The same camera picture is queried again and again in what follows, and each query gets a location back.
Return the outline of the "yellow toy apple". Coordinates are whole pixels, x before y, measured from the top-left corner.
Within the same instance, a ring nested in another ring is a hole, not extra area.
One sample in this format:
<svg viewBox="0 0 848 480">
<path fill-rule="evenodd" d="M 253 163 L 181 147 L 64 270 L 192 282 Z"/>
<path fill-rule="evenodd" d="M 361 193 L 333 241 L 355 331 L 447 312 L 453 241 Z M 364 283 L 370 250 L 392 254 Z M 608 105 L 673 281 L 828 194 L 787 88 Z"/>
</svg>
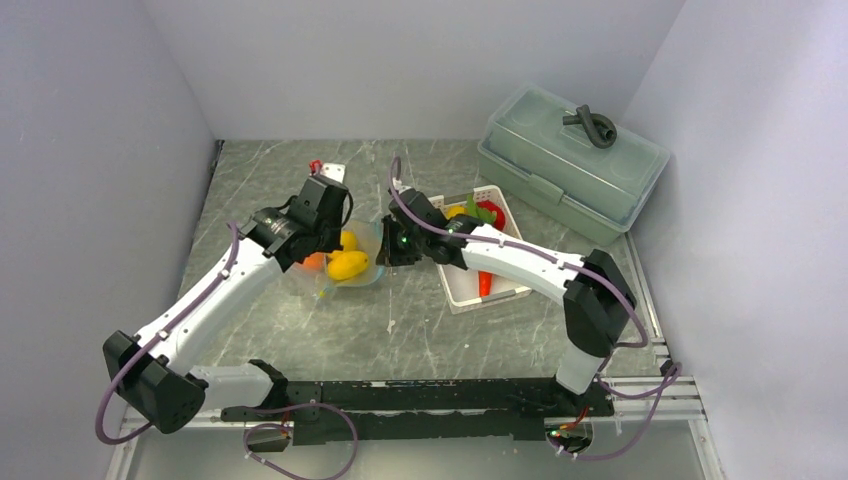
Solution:
<svg viewBox="0 0 848 480">
<path fill-rule="evenodd" d="M 359 249 L 359 241 L 357 236 L 348 230 L 344 230 L 340 235 L 340 245 L 343 252 L 356 251 Z"/>
</svg>

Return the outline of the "clear zip top bag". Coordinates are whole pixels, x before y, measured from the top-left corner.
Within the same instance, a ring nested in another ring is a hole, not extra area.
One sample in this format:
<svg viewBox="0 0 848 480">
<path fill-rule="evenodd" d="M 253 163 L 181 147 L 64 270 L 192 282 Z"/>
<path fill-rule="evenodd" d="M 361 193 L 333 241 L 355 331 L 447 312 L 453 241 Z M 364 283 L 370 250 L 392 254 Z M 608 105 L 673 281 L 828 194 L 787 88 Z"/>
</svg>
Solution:
<svg viewBox="0 0 848 480">
<path fill-rule="evenodd" d="M 376 263 L 383 240 L 380 222 L 350 220 L 341 231 L 339 249 L 317 252 L 288 271 L 302 295 L 329 298 L 342 288 L 361 288 L 377 282 L 385 268 Z"/>
</svg>

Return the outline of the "orange toy tangerine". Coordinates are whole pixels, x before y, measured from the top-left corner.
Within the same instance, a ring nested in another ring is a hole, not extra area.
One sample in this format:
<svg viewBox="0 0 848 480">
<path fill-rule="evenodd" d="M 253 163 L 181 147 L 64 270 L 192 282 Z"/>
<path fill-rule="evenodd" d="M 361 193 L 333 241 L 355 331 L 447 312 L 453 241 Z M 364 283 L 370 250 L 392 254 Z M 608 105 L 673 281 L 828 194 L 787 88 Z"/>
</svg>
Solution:
<svg viewBox="0 0 848 480">
<path fill-rule="evenodd" d="M 327 254 L 324 252 L 315 252 L 307 256 L 301 262 L 301 265 L 306 269 L 323 271 L 326 265 L 326 256 Z"/>
</svg>

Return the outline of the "yellow toy mango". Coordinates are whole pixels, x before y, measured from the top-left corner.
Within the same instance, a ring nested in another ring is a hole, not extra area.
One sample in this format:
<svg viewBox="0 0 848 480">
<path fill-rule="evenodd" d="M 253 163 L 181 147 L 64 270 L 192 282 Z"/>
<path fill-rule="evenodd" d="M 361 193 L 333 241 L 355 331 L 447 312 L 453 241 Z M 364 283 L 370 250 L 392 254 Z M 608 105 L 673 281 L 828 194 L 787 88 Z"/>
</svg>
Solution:
<svg viewBox="0 0 848 480">
<path fill-rule="evenodd" d="M 326 273 L 333 281 L 347 281 L 364 273 L 370 264 L 370 257 L 363 251 L 334 251 L 328 255 Z"/>
</svg>

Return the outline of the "white perforated plastic basket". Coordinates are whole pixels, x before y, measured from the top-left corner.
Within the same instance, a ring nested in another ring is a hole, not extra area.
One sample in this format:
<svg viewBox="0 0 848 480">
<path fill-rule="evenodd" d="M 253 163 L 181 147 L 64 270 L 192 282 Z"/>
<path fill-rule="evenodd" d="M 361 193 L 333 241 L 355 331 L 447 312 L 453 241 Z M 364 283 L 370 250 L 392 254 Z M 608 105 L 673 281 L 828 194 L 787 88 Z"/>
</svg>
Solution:
<svg viewBox="0 0 848 480">
<path fill-rule="evenodd" d="M 495 185 L 475 187 L 472 195 L 475 201 L 490 201 L 497 205 L 505 214 L 505 225 L 502 231 L 512 237 L 522 238 L 510 207 L 499 187 Z M 478 273 L 476 271 L 462 270 L 452 265 L 437 265 L 436 268 L 448 307 L 454 315 L 526 297 L 532 292 L 527 286 L 495 275 L 490 294 L 480 296 Z"/>
</svg>

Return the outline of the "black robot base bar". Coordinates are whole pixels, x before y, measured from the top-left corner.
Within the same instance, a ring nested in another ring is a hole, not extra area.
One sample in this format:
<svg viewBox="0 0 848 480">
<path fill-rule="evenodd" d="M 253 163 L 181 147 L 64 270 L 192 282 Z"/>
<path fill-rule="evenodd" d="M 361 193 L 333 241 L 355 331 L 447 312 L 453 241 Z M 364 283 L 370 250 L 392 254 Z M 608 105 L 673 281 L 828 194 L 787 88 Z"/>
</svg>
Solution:
<svg viewBox="0 0 848 480">
<path fill-rule="evenodd" d="M 293 424 L 297 446 L 350 439 L 414 440 L 510 437 L 545 438 L 559 420 L 610 417 L 613 404 L 599 386 L 576 395 L 553 378 L 293 381 L 267 364 L 272 390 L 256 407 L 221 411 L 228 423 Z M 292 407 L 286 415 L 283 408 Z"/>
</svg>

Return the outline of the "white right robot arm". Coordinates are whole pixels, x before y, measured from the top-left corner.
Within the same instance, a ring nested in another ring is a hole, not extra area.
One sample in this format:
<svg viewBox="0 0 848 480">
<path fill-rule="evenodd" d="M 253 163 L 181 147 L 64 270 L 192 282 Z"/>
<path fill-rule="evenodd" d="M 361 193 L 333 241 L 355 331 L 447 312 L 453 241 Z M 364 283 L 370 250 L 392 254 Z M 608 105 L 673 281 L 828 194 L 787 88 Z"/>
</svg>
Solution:
<svg viewBox="0 0 848 480">
<path fill-rule="evenodd" d="M 581 257 L 519 240 L 477 218 L 447 219 L 421 192 L 390 186 L 390 211 L 400 243 L 440 265 L 485 271 L 527 286 L 563 308 L 568 343 L 551 401 L 574 415 L 590 399 L 589 386 L 628 323 L 639 321 L 635 301 L 615 261 L 604 251 Z"/>
</svg>

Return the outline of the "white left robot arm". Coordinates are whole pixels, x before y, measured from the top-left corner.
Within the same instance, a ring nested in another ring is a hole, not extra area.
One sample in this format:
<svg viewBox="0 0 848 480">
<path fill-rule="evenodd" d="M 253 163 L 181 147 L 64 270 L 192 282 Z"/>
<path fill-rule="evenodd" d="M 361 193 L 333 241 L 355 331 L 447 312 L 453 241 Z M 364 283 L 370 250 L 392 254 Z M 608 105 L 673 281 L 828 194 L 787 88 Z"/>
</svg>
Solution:
<svg viewBox="0 0 848 480">
<path fill-rule="evenodd" d="M 105 409 L 118 395 L 146 427 L 174 433 L 205 410 L 242 407 L 264 420 L 289 403 L 288 380 L 261 360 L 237 367 L 201 366 L 203 347 L 244 305 L 293 265 L 340 246 L 353 200 L 343 167 L 312 173 L 301 191 L 280 207 L 255 212 L 243 226 L 230 224 L 222 258 L 164 314 L 133 335 L 116 331 L 103 344 L 110 385 L 96 416 L 96 434 L 107 444 Z"/>
</svg>

